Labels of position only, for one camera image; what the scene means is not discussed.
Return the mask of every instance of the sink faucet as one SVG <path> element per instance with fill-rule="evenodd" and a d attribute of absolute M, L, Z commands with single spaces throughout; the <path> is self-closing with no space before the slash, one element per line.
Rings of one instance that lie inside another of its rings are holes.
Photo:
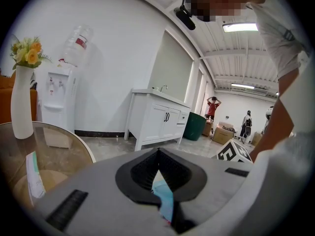
<path fill-rule="evenodd" d="M 162 92 L 163 87 L 166 87 L 166 89 L 167 89 L 167 85 L 164 85 L 164 86 L 161 87 L 161 91 L 160 92 Z"/>

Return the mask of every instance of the floor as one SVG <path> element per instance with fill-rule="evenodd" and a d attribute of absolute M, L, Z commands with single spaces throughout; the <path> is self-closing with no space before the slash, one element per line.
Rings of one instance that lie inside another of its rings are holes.
<path fill-rule="evenodd" d="M 134 147 L 136 144 L 135 138 L 129 138 L 127 141 L 125 141 L 123 138 L 81 138 L 90 147 L 96 161 L 132 153 L 134 152 Z M 142 149 L 152 147 L 173 148 L 195 155 L 213 157 L 216 155 L 217 150 L 221 146 L 221 144 L 213 142 L 210 138 L 201 136 L 198 141 L 191 141 L 183 138 L 180 144 L 178 144 L 175 140 L 171 140 L 162 143 L 144 145 L 142 146 Z M 253 149 L 251 145 L 243 146 L 247 148 L 248 152 L 251 152 Z"/>

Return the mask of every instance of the black pants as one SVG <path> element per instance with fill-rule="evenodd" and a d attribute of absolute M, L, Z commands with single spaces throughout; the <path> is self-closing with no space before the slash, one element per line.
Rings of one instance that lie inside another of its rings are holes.
<path fill-rule="evenodd" d="M 246 128 L 246 126 L 245 126 L 245 124 L 243 124 L 242 131 L 241 131 L 241 137 L 244 135 L 244 138 L 247 137 L 247 135 L 245 134 L 245 128 Z"/>
<path fill-rule="evenodd" d="M 205 116 L 206 116 L 207 119 L 209 119 L 209 118 L 210 118 L 211 120 L 214 120 L 214 119 L 215 119 L 215 116 L 211 116 L 211 115 L 205 115 Z"/>

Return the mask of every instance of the person in red shirt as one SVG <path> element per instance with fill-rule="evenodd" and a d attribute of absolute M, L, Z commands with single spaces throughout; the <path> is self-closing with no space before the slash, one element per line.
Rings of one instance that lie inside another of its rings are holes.
<path fill-rule="evenodd" d="M 209 110 L 208 110 L 208 113 L 206 114 L 206 118 L 207 119 L 210 118 L 213 121 L 215 118 L 216 109 L 221 104 L 221 102 L 216 97 L 210 97 L 207 99 L 207 101 L 209 105 Z"/>

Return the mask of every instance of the white cabinet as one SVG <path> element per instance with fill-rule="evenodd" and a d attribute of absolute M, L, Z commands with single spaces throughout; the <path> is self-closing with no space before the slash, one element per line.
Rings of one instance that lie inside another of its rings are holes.
<path fill-rule="evenodd" d="M 172 139 L 180 143 L 189 112 L 187 104 L 167 94 L 152 89 L 133 90 L 125 140 L 131 132 L 137 139 L 135 150 Z"/>

